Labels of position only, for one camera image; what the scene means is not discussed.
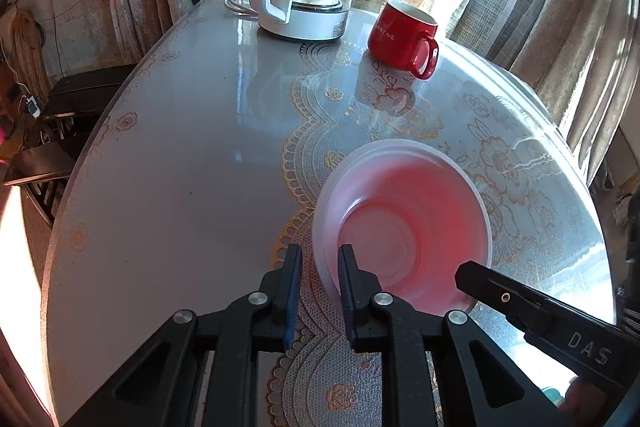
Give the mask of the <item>red bowl white inside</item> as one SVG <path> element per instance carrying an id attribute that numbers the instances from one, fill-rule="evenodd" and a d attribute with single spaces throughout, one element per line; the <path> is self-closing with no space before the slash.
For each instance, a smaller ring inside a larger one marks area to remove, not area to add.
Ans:
<path id="1" fill-rule="evenodd" d="M 426 144 L 386 139 L 348 154 L 322 186 L 311 228 L 312 253 L 331 303 L 341 303 L 337 253 L 352 245 L 357 265 L 414 309 L 470 312 L 456 286 L 458 266 L 489 267 L 491 227 L 471 178 Z"/>

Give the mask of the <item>floral lace tablecloth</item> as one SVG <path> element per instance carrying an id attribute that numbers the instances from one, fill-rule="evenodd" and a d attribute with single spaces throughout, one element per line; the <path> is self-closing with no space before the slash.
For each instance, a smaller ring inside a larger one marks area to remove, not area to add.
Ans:
<path id="1" fill-rule="evenodd" d="M 336 252 L 407 296 L 453 265 L 454 201 L 367 165 L 360 147 L 416 141 L 474 183 L 492 266 L 612 321 L 596 208 L 558 126 L 525 82 L 449 40 L 417 80 L 373 61 L 374 18 L 343 38 L 282 40 L 205 0 L 146 54 L 80 154 L 55 219 L 42 332 L 53 414 L 68 421 L 168 317 L 224 309 L 290 244 L 304 266 L 293 346 L 262 360 L 266 426 L 375 426 L 381 361 L 344 335 Z"/>

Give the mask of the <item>dark wooden chair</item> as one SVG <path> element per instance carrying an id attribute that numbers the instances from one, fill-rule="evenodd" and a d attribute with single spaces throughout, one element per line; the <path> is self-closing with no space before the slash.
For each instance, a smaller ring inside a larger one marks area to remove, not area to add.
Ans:
<path id="1" fill-rule="evenodd" d="M 119 65 L 58 80 L 1 170 L 1 184 L 23 187 L 49 227 L 94 126 L 133 70 L 132 64 Z"/>

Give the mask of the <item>red ceramic mug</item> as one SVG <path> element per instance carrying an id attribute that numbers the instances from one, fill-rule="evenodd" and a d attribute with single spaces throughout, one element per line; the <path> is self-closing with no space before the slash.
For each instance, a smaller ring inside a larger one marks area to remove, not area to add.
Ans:
<path id="1" fill-rule="evenodd" d="M 414 78 L 427 80 L 439 58 L 438 23 L 430 14 L 400 0 L 388 0 L 378 14 L 368 39 L 370 54 Z"/>

